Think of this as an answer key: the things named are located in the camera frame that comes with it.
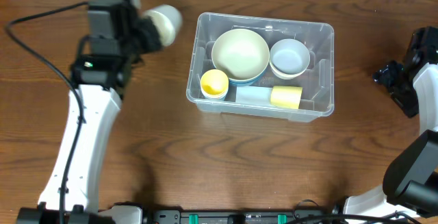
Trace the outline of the beige large bowl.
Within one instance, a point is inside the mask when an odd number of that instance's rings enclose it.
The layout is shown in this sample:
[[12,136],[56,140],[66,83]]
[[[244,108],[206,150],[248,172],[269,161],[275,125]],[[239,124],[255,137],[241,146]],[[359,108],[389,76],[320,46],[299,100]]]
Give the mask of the beige large bowl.
[[249,29],[232,29],[214,43],[211,59],[216,69],[234,83],[248,83],[261,76],[270,61],[267,42]]

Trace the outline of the grey small bowl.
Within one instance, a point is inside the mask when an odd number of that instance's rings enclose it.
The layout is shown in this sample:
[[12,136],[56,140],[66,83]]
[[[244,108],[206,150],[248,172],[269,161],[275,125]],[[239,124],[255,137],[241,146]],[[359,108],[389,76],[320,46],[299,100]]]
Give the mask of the grey small bowl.
[[271,68],[288,77],[302,74],[310,61],[308,48],[295,39],[282,39],[276,42],[270,50]]

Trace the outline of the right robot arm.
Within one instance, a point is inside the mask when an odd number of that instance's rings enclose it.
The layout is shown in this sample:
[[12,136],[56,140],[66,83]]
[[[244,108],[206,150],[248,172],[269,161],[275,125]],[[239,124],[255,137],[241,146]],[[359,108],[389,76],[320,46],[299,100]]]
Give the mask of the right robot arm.
[[336,213],[396,220],[437,215],[437,28],[412,34],[403,63],[390,62],[373,79],[404,114],[419,116],[418,138],[387,168],[382,186],[348,197]]

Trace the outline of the cream plastic cup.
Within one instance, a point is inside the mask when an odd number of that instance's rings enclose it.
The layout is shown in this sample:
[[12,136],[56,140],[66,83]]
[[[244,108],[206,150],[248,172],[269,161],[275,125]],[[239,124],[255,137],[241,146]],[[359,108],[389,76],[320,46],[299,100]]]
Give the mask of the cream plastic cup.
[[171,5],[160,5],[143,12],[143,16],[150,18],[159,33],[160,42],[164,47],[170,46],[177,37],[183,24],[180,11]]

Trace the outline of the pink plastic cup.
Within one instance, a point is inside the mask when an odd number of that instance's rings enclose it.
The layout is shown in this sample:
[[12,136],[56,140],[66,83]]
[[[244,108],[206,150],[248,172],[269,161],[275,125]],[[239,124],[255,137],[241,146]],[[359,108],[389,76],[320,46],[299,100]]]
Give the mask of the pink plastic cup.
[[227,93],[224,92],[221,95],[210,95],[206,92],[203,92],[203,96],[204,96],[204,98],[209,99],[209,100],[224,101],[226,96],[227,96]]

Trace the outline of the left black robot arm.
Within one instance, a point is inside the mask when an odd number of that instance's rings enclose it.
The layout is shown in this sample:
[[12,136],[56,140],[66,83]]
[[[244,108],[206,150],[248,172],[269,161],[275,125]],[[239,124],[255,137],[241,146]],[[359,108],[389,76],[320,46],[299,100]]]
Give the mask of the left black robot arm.
[[35,208],[18,223],[143,223],[135,203],[99,210],[99,181],[112,126],[134,64],[162,43],[140,0],[89,0],[90,32],[78,43],[70,75],[68,119],[53,172]]

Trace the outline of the dark blue large bowl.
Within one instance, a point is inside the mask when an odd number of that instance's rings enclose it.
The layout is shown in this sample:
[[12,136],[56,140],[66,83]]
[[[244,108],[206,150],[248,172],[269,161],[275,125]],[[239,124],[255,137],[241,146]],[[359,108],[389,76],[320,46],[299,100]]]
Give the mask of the dark blue large bowl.
[[247,82],[238,82],[238,81],[234,81],[234,80],[230,79],[229,83],[232,86],[245,87],[245,86],[251,86],[252,84],[256,83],[257,81],[258,81],[258,79],[252,79],[251,81],[247,81]]

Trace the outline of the yellow plastic cup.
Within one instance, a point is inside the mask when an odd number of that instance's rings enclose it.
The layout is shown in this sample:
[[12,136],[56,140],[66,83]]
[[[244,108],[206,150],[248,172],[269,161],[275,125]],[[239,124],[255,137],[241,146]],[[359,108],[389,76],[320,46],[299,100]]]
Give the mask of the yellow plastic cup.
[[226,73],[212,69],[206,71],[201,77],[201,92],[206,92],[210,95],[221,95],[222,93],[228,93],[229,78]]
[[274,86],[270,95],[270,103],[280,108],[298,109],[302,95],[302,87]]

